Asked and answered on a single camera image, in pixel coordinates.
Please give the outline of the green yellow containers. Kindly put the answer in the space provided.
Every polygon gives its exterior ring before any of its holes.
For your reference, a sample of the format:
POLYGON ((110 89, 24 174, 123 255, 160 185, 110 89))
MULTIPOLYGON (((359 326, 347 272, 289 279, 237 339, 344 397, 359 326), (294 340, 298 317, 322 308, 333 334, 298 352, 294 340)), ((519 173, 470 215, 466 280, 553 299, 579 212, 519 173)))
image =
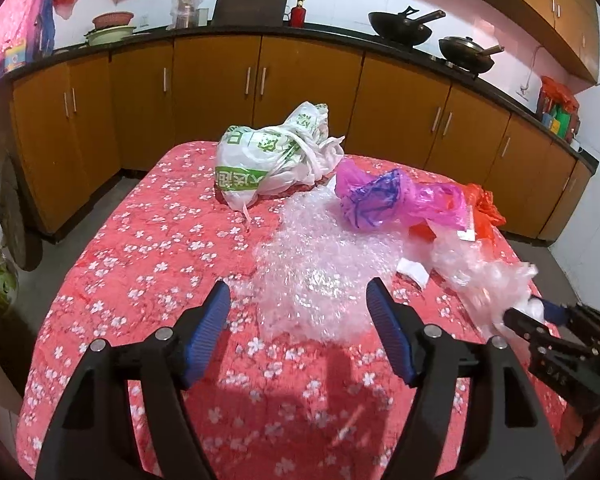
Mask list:
POLYGON ((571 115, 561 105, 555 105, 549 112, 542 114, 541 122, 556 136, 565 139, 571 122, 571 115))

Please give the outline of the red bag on counter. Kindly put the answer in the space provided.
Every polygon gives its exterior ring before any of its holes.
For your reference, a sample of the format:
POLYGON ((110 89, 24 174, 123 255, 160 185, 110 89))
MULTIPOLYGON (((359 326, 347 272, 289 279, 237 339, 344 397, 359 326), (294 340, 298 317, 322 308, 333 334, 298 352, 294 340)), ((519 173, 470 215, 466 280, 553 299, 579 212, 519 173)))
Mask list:
POLYGON ((579 111, 580 104, 567 86, 550 76, 542 76, 541 82, 539 101, 549 99, 554 104, 559 104, 569 114, 579 111))

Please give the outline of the purple plastic bag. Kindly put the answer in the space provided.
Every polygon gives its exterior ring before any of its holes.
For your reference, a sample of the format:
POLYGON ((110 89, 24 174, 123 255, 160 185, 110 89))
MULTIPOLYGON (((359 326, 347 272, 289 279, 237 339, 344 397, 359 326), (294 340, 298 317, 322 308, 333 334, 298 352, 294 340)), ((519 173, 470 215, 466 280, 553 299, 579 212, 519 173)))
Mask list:
POLYGON ((464 231, 469 212, 463 190, 454 183, 419 183, 405 170, 366 174, 352 160, 336 168, 335 193, 343 218, 359 231, 400 222, 410 228, 424 222, 464 231))

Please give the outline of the black countertop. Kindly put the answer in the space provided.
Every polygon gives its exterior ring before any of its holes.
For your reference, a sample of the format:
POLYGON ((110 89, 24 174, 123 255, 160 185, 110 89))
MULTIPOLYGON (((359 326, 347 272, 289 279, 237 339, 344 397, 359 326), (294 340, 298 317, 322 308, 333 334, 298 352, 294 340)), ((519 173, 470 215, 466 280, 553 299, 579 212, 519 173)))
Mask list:
POLYGON ((423 70, 428 70, 428 72, 437 76, 448 78, 450 81, 456 82, 465 89, 477 93, 490 102, 504 107, 509 113, 519 116, 532 126, 538 128, 550 140, 557 142, 569 155, 583 162, 591 174, 595 174, 598 166, 600 166, 600 161, 595 156, 584 148, 580 148, 580 150, 572 148, 565 140, 562 140, 559 136, 555 136, 554 133, 551 133, 550 130, 544 127, 528 107, 523 106, 521 102, 514 100, 511 96, 496 88, 493 84, 490 84, 490 82, 478 76, 471 75, 466 70, 453 68, 448 61, 436 58, 424 51, 415 48, 401 48, 378 36, 336 26, 311 24, 305 28, 293 28, 287 25, 280 27, 204 26, 190 29, 150 28, 144 32, 134 32, 131 37, 113 42, 112 44, 103 44, 96 47, 90 47, 87 44, 81 44, 80 46, 74 44, 70 47, 55 50, 51 55, 42 58, 42 60, 28 63, 4 74, 1 76, 1 80, 14 82, 39 70, 44 70, 44 68, 50 68, 59 63, 73 61, 77 58, 85 58, 97 53, 107 52, 111 54, 125 49, 149 46, 158 41, 172 42, 181 38, 205 36, 271 36, 316 41, 319 44, 326 44, 329 47, 359 50, 364 53, 384 56, 391 61, 411 64, 423 70))

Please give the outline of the upper wooden cabinets right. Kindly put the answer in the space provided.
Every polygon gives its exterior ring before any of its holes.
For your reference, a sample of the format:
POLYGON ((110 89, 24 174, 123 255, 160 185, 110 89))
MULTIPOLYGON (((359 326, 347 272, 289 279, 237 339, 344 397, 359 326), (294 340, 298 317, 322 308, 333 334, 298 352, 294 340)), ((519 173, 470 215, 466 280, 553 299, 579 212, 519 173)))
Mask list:
POLYGON ((571 75, 596 84, 600 25, 595 0, 484 0, 528 32, 571 75))

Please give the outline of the green basin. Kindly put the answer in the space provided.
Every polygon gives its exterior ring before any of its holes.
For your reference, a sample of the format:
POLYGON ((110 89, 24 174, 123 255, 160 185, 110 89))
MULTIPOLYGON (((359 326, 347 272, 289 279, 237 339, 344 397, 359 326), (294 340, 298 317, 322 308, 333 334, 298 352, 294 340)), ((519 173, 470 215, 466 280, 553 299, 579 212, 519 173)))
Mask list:
POLYGON ((131 37, 134 30, 135 26, 133 25, 93 29, 85 35, 85 39, 90 47, 102 46, 103 44, 114 44, 115 42, 131 37))

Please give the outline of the black wok with lid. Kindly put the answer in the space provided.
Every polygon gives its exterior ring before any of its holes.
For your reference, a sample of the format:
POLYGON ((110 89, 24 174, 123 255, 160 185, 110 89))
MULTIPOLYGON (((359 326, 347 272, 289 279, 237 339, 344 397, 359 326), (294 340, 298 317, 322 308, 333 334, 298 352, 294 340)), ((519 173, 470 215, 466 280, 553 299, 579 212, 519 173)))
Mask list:
POLYGON ((439 49, 447 61, 475 76, 488 72, 494 65, 492 56, 505 51, 500 44, 483 48, 472 38, 459 36, 441 38, 439 49))

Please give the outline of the red bottle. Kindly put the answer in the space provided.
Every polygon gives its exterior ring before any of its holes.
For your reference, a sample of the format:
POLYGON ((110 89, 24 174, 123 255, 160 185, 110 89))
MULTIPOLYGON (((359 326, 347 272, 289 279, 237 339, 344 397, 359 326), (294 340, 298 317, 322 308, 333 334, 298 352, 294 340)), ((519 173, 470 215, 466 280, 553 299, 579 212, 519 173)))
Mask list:
POLYGON ((302 28, 306 22, 306 8, 304 0, 296 0, 296 5, 290 10, 289 25, 294 28, 302 28))

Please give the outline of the clear bubble wrap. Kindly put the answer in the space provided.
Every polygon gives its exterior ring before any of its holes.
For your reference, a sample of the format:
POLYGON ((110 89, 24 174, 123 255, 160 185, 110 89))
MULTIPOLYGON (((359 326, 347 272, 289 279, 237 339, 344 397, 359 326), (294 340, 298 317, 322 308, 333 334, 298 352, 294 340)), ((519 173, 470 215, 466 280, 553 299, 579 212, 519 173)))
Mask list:
POLYGON ((372 329, 366 285, 389 286, 406 249, 397 226, 357 231, 326 185, 286 197, 279 226, 253 247, 256 268, 237 285, 256 308, 258 336, 350 346, 372 329))

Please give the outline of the white green shopping bag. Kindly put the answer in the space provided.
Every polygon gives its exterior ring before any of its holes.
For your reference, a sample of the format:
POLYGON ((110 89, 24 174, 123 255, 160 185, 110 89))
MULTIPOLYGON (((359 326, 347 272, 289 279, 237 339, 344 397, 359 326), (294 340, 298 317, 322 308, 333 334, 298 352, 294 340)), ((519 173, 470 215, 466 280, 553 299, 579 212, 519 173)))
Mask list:
POLYGON ((312 186, 343 159, 325 103, 302 102, 277 126, 228 127, 216 147, 215 185, 230 208, 245 212, 258 198, 312 186))

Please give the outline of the pink hanging cloth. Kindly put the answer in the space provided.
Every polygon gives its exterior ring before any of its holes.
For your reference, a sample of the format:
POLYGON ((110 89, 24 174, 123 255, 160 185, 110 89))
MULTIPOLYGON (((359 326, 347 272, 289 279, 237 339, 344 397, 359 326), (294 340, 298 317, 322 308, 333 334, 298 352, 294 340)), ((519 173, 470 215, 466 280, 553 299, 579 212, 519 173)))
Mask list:
POLYGON ((24 60, 33 61, 34 47, 42 41, 42 52, 55 47, 55 22, 52 0, 4 0, 0 6, 0 79, 5 75, 5 51, 22 40, 26 42, 24 60))

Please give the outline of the clear jar in bag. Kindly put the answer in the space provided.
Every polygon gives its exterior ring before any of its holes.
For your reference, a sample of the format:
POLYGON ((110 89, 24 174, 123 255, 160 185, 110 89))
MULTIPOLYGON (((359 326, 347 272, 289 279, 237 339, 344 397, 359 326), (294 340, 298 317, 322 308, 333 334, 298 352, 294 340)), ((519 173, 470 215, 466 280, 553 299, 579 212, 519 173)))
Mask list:
POLYGON ((172 0, 171 18, 174 29, 192 28, 198 25, 198 8, 202 0, 172 0))

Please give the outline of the clear plastic bag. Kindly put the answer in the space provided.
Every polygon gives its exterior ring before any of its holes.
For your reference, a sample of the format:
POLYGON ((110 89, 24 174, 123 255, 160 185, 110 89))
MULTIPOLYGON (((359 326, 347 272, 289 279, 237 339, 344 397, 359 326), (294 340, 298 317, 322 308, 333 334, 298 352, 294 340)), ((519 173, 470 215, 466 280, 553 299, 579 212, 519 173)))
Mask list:
POLYGON ((430 249, 432 268, 454 290, 483 338, 506 335, 503 316, 516 309, 535 321, 544 321, 544 307, 533 300, 532 280, 538 269, 532 263, 493 259, 476 240, 463 240, 453 229, 434 226, 430 249))

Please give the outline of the red basin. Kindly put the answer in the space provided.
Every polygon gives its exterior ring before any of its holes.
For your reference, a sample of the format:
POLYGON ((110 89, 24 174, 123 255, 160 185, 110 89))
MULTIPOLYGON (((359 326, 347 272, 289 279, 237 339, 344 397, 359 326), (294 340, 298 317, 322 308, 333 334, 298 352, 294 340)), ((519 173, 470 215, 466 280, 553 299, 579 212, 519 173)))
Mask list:
POLYGON ((94 29, 105 29, 109 27, 129 25, 134 18, 134 14, 128 11, 108 12, 95 16, 92 19, 94 29))

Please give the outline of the black wok left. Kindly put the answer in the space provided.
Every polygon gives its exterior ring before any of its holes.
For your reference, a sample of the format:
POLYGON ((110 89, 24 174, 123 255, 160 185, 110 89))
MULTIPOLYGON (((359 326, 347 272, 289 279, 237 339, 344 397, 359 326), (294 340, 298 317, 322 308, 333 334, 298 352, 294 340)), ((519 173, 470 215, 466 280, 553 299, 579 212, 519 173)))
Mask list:
POLYGON ((435 10, 419 18, 411 18, 418 10, 408 6, 400 13, 370 12, 368 20, 376 34, 394 44, 412 48, 430 38, 432 30, 428 23, 445 18, 443 10, 435 10))

